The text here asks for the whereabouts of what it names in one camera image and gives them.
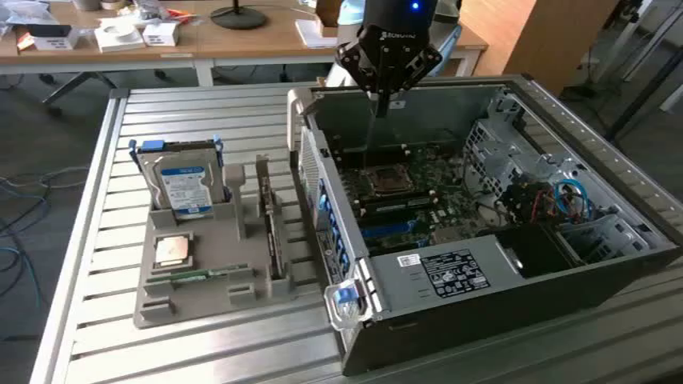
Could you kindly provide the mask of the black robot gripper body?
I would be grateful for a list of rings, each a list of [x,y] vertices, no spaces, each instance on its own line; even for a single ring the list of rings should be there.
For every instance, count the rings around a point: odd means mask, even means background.
[[[409,46],[423,50],[430,42],[434,3],[426,0],[367,1],[359,44],[379,67],[383,88],[385,55]]]

